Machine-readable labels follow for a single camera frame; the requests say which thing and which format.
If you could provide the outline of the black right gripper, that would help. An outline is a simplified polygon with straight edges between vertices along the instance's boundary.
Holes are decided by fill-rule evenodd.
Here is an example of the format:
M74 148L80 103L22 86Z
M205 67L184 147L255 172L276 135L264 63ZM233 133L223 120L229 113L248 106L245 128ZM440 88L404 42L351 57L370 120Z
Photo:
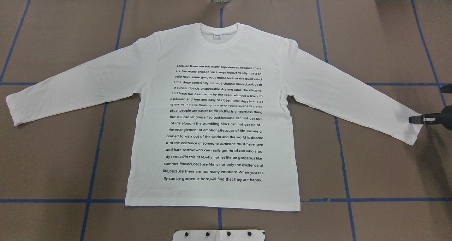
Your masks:
M452 106L445 107L437 117L435 115L410 116L412 124L441 124L447 130L452 130Z

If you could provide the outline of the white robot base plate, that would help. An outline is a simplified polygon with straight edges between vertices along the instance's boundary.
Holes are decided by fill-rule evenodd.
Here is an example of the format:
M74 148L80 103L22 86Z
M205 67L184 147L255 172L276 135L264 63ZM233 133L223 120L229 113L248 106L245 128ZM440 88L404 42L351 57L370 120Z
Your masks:
M187 230L176 231L173 241L265 241L265 231L243 230Z

